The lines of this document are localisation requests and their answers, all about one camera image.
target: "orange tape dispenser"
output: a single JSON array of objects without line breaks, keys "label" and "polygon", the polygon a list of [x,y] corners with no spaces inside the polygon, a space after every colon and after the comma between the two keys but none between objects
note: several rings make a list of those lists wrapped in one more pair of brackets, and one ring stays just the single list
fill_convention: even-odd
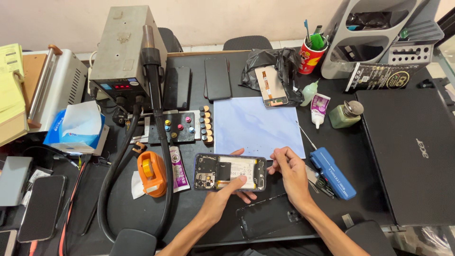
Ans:
[{"label": "orange tape dispenser", "polygon": [[161,156],[155,152],[143,152],[137,158],[137,169],[144,185],[144,193],[160,197],[166,193],[166,169]]}]

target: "red cup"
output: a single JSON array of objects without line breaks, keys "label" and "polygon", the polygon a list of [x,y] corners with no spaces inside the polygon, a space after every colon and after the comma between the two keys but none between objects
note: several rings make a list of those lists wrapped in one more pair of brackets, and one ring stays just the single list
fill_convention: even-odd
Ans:
[{"label": "red cup", "polygon": [[305,37],[302,48],[300,48],[300,51],[298,52],[300,55],[300,66],[298,67],[298,72],[304,75],[308,75],[313,72],[314,67],[328,47],[326,46],[322,51],[314,51],[308,48],[306,41],[307,37]]}]

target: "white glue tube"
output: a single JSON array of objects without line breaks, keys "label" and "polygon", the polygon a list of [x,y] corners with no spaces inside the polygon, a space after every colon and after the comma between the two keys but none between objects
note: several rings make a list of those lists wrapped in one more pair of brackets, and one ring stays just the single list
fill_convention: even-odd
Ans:
[{"label": "white glue tube", "polygon": [[319,93],[316,93],[311,101],[311,121],[316,125],[316,129],[319,129],[319,125],[324,123],[325,111],[329,101],[329,97]]},{"label": "white glue tube", "polygon": [[174,173],[174,193],[189,189],[190,184],[188,183],[187,175],[183,169],[182,157],[180,156],[178,147],[169,147],[169,151],[171,152],[172,170]]}]

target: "red digital display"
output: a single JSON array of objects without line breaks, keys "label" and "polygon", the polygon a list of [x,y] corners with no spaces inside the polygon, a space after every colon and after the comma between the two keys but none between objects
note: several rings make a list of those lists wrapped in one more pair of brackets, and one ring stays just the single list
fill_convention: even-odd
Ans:
[{"label": "red digital display", "polygon": [[116,85],[114,86],[116,90],[129,90],[131,87],[129,85]]}]

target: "acer laptop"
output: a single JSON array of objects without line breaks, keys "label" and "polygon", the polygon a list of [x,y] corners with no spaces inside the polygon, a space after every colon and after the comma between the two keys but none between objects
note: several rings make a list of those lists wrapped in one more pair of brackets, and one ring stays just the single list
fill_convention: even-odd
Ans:
[{"label": "acer laptop", "polygon": [[436,89],[357,91],[399,226],[455,225],[455,116]]}]

